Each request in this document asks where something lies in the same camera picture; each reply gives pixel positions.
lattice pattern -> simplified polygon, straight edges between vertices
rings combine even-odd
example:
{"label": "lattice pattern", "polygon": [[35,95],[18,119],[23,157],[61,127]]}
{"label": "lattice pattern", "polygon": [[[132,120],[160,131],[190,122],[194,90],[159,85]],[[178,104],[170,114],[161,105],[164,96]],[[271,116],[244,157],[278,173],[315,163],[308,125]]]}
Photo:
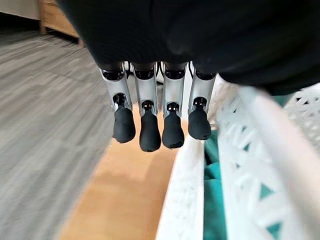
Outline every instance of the lattice pattern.
{"label": "lattice pattern", "polygon": [[285,110],[320,154],[320,83],[296,92]]}
{"label": "lattice pattern", "polygon": [[217,112],[223,198],[231,240],[308,239],[245,106],[236,94]]}

black fingertip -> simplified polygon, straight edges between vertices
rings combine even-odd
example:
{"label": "black fingertip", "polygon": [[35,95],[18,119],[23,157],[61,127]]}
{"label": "black fingertip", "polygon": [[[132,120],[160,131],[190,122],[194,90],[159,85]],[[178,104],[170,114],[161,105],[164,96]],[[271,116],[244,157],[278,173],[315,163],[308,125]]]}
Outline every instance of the black fingertip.
{"label": "black fingertip", "polygon": [[154,152],[161,145],[158,120],[150,110],[141,117],[140,147],[144,152]]}
{"label": "black fingertip", "polygon": [[169,149],[177,149],[184,145],[185,135],[181,128],[181,119],[175,111],[164,119],[162,143]]}
{"label": "black fingertip", "polygon": [[114,113],[113,137],[123,144],[131,141],[135,135],[133,113],[130,109],[120,105]]}
{"label": "black fingertip", "polygon": [[191,137],[197,140],[207,140],[211,135],[207,113],[202,107],[197,107],[189,114],[188,132]]}

teal fabric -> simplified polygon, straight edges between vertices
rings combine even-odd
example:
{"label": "teal fabric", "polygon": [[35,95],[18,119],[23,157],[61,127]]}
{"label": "teal fabric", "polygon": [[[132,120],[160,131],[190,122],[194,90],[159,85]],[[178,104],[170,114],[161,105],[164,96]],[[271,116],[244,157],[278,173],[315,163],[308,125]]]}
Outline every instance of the teal fabric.
{"label": "teal fabric", "polygon": [[221,184],[221,171],[218,152],[218,133],[213,131],[204,144],[204,216],[203,239],[226,240],[227,229],[224,199]]}

white laundry basket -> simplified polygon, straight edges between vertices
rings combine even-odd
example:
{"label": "white laundry basket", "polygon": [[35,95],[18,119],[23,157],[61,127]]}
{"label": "white laundry basket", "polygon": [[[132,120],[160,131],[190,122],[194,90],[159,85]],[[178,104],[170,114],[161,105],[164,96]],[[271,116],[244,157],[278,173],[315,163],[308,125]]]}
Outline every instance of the white laundry basket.
{"label": "white laundry basket", "polygon": [[[266,92],[217,76],[208,116],[218,127],[228,239],[274,240],[276,225],[278,240],[320,239],[320,84],[282,109]],[[204,165],[204,143],[187,137],[157,240],[203,239]]]}

gray carpet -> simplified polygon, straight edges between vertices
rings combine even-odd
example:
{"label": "gray carpet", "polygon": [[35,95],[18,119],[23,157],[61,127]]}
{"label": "gray carpet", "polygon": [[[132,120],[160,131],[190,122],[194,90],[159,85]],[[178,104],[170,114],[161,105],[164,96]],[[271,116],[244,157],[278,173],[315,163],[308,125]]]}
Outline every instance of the gray carpet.
{"label": "gray carpet", "polygon": [[0,32],[1,240],[59,236],[111,140],[110,105],[87,49]]}

